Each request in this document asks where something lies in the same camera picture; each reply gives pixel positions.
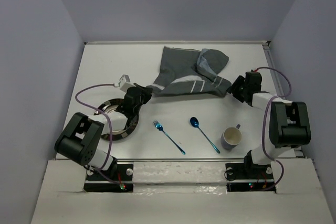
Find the dark rimmed dinner plate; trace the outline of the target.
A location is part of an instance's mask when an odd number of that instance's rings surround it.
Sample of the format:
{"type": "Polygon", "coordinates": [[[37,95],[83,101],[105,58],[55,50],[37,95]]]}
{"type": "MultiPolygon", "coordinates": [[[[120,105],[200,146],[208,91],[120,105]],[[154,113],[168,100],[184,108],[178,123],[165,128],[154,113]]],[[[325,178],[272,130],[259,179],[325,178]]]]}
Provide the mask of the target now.
{"type": "Polygon", "coordinates": [[[129,125],[128,119],[121,113],[116,112],[117,107],[123,102],[123,99],[111,99],[101,104],[98,109],[105,112],[112,122],[113,141],[122,141],[132,134],[136,129],[139,116],[135,116],[129,125]]]}

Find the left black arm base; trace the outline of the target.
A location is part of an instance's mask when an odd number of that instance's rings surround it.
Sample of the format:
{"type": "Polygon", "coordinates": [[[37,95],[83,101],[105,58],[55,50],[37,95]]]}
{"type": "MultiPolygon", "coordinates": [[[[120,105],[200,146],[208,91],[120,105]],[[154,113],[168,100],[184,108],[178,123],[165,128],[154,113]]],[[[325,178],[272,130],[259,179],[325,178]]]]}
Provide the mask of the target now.
{"type": "Polygon", "coordinates": [[[87,170],[83,189],[88,193],[132,193],[133,167],[133,163],[118,163],[116,172],[109,179],[106,170],[101,174],[91,168],[87,170]]]}

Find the grey striped cloth placemat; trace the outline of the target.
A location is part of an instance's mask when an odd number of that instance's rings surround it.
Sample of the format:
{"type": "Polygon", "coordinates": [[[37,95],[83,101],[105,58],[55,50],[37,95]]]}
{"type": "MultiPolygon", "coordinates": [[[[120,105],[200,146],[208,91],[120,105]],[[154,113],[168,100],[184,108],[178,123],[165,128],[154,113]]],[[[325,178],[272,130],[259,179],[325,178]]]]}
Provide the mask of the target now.
{"type": "Polygon", "coordinates": [[[159,75],[148,85],[158,96],[208,93],[223,98],[232,83],[219,76],[229,57],[216,49],[164,47],[159,75]]]}

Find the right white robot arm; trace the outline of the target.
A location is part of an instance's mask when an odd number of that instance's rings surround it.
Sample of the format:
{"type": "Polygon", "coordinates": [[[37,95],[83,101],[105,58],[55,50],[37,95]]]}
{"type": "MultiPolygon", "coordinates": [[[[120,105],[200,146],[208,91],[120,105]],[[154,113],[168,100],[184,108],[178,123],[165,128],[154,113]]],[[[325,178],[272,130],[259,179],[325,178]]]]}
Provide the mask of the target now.
{"type": "Polygon", "coordinates": [[[227,89],[235,99],[264,112],[261,144],[244,157],[241,171],[248,178],[265,172],[271,162],[284,152],[307,145],[311,130],[307,105],[263,91],[258,70],[238,76],[227,89]]]}

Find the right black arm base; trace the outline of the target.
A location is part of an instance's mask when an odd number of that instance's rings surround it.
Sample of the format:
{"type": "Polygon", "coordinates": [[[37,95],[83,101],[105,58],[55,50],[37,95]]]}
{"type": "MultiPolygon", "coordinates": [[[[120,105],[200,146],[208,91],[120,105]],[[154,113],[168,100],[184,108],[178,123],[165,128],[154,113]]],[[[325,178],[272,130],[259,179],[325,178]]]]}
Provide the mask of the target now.
{"type": "Polygon", "coordinates": [[[276,192],[275,179],[270,165],[247,170],[244,163],[227,163],[225,164],[224,177],[227,180],[226,189],[229,193],[276,192]]]}

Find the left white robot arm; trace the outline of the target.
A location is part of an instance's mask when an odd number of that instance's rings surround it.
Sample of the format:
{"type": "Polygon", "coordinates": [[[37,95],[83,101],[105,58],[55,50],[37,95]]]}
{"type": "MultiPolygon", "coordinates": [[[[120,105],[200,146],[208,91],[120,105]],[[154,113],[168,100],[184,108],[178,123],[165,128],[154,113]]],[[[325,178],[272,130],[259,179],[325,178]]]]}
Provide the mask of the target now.
{"type": "Polygon", "coordinates": [[[121,140],[134,131],[142,105],[152,97],[153,89],[136,83],[125,84],[122,99],[108,101],[113,111],[95,108],[95,115],[77,112],[69,120],[55,143],[55,151],[80,166],[92,168],[102,178],[115,183],[117,159],[111,156],[113,140],[121,140]]]}

